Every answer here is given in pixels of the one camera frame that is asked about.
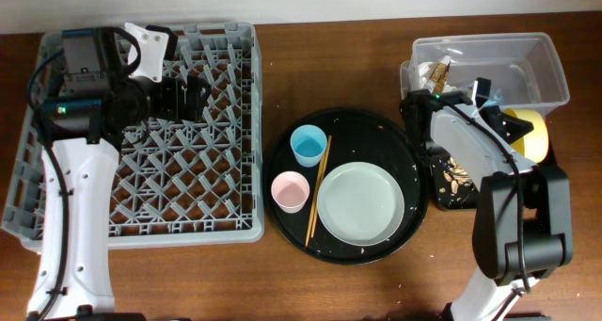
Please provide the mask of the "food scraps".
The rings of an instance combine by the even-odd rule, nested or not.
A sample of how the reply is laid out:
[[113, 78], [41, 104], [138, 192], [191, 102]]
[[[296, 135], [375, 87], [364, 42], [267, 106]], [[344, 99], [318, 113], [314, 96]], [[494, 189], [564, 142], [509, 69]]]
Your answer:
[[453, 157], [441, 160], [441, 165], [444, 168], [444, 179], [450, 184], [452, 194], [457, 194], [461, 188], [473, 187], [474, 183], [467, 171]]

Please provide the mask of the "white tissue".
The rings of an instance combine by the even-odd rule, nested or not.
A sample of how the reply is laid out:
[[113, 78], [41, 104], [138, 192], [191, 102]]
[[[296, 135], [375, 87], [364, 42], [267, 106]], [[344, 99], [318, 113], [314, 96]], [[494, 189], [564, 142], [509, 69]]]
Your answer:
[[410, 70], [408, 74], [410, 81], [409, 90], [427, 89], [429, 92], [433, 92], [437, 83], [437, 80], [433, 77], [433, 73], [437, 66], [437, 62], [422, 62]]

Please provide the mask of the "gold snack wrapper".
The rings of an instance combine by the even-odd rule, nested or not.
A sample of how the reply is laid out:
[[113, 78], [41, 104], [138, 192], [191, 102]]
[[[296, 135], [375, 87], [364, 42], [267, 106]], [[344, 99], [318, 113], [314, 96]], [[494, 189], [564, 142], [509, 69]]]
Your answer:
[[437, 62], [425, 84], [429, 91], [433, 92], [439, 84], [445, 84], [443, 76], [449, 70], [450, 63], [451, 61], [447, 56]]

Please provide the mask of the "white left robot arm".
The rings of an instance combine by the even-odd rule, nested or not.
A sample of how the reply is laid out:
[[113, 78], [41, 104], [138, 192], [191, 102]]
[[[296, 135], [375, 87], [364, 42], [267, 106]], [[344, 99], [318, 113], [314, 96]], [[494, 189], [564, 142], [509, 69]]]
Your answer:
[[125, 24], [65, 30], [62, 71], [30, 99], [45, 182], [42, 251], [31, 320], [119, 320], [108, 265], [110, 194], [127, 127], [200, 120], [211, 86], [163, 74], [178, 38]]

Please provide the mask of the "pink plastic cup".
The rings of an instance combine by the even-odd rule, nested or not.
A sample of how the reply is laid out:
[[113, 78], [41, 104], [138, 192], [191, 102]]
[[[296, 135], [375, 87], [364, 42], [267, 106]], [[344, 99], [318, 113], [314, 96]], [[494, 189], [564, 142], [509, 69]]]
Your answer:
[[298, 213], [309, 198], [309, 182], [298, 172], [281, 172], [271, 184], [271, 195], [283, 212]]

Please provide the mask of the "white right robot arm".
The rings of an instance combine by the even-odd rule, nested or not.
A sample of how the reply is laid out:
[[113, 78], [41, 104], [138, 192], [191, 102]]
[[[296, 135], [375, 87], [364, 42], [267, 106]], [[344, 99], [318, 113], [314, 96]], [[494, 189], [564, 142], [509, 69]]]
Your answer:
[[406, 132], [421, 161], [453, 157], [478, 188], [472, 249], [477, 268], [447, 320], [504, 320], [517, 301], [573, 257], [570, 184], [553, 154], [531, 161], [512, 142], [534, 126], [465, 92], [409, 92]]

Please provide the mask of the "blue plastic cup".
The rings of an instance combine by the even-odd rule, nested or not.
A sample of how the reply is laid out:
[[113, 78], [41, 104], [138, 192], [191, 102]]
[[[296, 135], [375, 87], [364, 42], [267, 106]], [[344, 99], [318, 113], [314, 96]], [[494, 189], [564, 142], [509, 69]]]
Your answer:
[[327, 137], [320, 127], [305, 124], [293, 131], [290, 144], [297, 163], [302, 167], [311, 168], [322, 160], [327, 147]]

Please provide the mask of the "yellow bowl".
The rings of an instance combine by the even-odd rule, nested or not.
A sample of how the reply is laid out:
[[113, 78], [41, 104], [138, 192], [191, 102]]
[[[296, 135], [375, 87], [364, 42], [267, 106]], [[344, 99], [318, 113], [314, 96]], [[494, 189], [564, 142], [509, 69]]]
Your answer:
[[535, 163], [542, 162], [548, 153], [549, 139], [544, 118], [539, 112], [531, 109], [511, 109], [504, 111], [514, 118], [529, 121], [533, 130], [513, 142], [511, 146], [520, 154]]

